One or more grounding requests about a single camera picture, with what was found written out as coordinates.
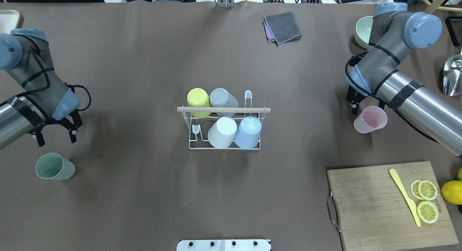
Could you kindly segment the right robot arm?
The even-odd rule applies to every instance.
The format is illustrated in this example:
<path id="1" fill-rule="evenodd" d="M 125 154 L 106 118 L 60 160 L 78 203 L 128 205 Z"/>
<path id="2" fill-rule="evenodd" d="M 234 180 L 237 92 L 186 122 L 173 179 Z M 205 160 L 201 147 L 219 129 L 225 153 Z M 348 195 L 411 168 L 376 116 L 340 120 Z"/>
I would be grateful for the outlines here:
<path id="1" fill-rule="evenodd" d="M 436 43 L 443 29 L 439 17 L 407 8 L 406 3 L 377 5 L 368 52 L 347 72 L 347 81 L 359 94 L 384 103 L 417 132 L 460 158 L 461 111 L 398 70 L 413 50 Z"/>

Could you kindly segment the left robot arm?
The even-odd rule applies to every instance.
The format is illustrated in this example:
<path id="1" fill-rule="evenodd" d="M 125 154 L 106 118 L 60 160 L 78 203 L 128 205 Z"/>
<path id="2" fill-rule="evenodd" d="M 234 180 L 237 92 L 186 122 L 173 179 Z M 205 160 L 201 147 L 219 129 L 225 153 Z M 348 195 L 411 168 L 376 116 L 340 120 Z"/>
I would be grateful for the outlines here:
<path id="1" fill-rule="evenodd" d="M 1 69 L 24 89 L 1 103 L 2 149 L 25 134 L 43 146 L 42 129 L 56 124 L 65 127 L 71 142 L 76 142 L 76 132 L 82 126 L 81 101 L 75 86 L 56 75 L 43 30 L 17 28 L 1 34 Z"/>

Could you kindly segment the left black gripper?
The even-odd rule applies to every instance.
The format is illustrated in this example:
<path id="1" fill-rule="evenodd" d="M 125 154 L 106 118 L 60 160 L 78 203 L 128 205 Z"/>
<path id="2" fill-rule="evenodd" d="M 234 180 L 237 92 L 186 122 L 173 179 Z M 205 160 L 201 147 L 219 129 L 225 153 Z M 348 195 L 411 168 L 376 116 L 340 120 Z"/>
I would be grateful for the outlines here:
<path id="1" fill-rule="evenodd" d="M 41 130 L 45 126 L 60 125 L 68 130 L 71 143 L 75 143 L 77 141 L 76 134 L 79 131 L 78 129 L 83 125 L 82 119 L 79 114 L 82 111 L 83 110 L 74 110 L 68 115 L 73 120 L 72 122 L 66 117 L 60 120 L 56 120 L 52 117 L 47 118 L 46 120 L 42 121 L 42 123 L 37 128 L 34 128 L 31 131 L 29 131 L 29 134 L 31 134 L 33 137 L 36 136 L 38 146 L 42 147 L 45 145 L 45 140 L 43 134 L 41 133 Z"/>

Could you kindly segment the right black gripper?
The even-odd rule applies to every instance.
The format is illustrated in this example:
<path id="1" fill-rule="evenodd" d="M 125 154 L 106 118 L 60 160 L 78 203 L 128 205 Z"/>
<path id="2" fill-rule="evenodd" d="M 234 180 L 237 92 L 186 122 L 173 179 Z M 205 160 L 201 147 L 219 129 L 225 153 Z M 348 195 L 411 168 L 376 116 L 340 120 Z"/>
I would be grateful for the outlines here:
<path id="1" fill-rule="evenodd" d="M 346 100 L 348 103 L 352 105 L 352 114 L 357 116 L 358 111 L 359 111 L 359 103 L 361 103 L 365 98 L 367 98 L 367 95 L 362 95 L 360 92 L 358 92 L 354 87 L 349 85 L 348 87 L 348 92 L 346 95 Z M 379 102 L 378 107 L 384 110 L 386 106 L 386 102 Z"/>

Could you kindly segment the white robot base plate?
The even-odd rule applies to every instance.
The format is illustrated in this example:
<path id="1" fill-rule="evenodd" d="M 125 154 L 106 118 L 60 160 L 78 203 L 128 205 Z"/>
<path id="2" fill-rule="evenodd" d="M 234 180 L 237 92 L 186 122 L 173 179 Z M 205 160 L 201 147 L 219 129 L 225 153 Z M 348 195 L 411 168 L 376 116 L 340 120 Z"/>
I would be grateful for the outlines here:
<path id="1" fill-rule="evenodd" d="M 267 239 L 205 239 L 179 241 L 177 251 L 272 251 Z"/>

